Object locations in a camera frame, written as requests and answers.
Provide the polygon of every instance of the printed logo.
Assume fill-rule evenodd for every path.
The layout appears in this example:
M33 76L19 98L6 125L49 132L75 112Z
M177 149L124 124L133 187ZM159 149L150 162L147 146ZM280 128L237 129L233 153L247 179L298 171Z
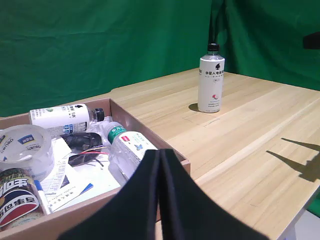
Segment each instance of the printed logo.
M127 136L122 136L121 138L125 142L129 142L130 141L130 139Z
M8 182L3 183L2 186L0 186L0 197L2 197L6 192L8 192L11 189L14 188L21 188L28 185L28 179L27 178L18 178L14 179Z
M27 135L27 136L24 136L24 137L18 139L18 142L21 144L27 144L27 143L30 143L34 140L35 140L34 136L32 136L32 134L30 134L30 135Z
M31 192L18 189L0 198L0 227L32 212L39 207L39 201Z
M40 149L41 146L39 144L33 144L32 146L28 146L26 149L28 150L37 150Z
M64 125L62 130L64 134L72 134L74 132L74 125L73 124Z
M136 147L136 150L139 151L141 149L143 149L144 147L140 144L140 145L134 145Z
M2 137L0 137L0 144L5 139L5 137L6 137L6 135L3 135Z
M13 138L10 138L9 140L7 140L7 141L4 143L2 149L0 149L0 153L3 154L3 153L5 152L5 150L7 149L7 147L8 147L13 141L14 141Z

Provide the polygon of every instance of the open box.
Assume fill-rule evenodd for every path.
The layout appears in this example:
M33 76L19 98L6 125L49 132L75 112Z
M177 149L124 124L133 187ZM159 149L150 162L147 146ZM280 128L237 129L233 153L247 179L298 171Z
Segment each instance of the open box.
M158 149L172 149L168 143L162 140L130 113L125 111L121 106L116 104L112 99L104 98L83 103L91 109L103 108L106 116L112 116L114 121L122 124L128 131L142 133ZM0 119L0 129L6 129L21 124L29 124L29 116L27 113ZM190 173L190 162L175 149L174 151L184 169ZM0 232L0 240L56 240L61 233L79 224L98 211L115 194L117 194L119 190L120 187L52 214L40 217L21 226L7 229Z

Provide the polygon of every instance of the green screen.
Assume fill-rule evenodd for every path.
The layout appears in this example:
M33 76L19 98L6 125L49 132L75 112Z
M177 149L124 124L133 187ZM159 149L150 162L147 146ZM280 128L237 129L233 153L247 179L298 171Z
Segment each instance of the green screen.
M0 116L199 66L211 0L0 0Z
M303 37L320 31L320 1L213 0L213 41L226 71L320 90L320 49Z

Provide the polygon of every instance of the tape roll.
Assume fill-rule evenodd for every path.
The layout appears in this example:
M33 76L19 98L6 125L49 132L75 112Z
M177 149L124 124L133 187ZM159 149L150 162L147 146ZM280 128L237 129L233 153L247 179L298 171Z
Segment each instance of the tape roll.
M0 170L24 169L42 181L54 167L51 136L36 125L17 125L0 131Z

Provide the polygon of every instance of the red logo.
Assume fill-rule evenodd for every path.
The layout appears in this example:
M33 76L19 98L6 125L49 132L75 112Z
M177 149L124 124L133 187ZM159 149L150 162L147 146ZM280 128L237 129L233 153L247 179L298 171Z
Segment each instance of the red logo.
M39 201L36 196L24 189L10 191L1 199L0 227L11 223L39 207Z
M129 141L130 141L130 139L129 139L127 136L123 136L123 137L121 137L121 138L122 138L122 140L125 141L125 142L129 142Z

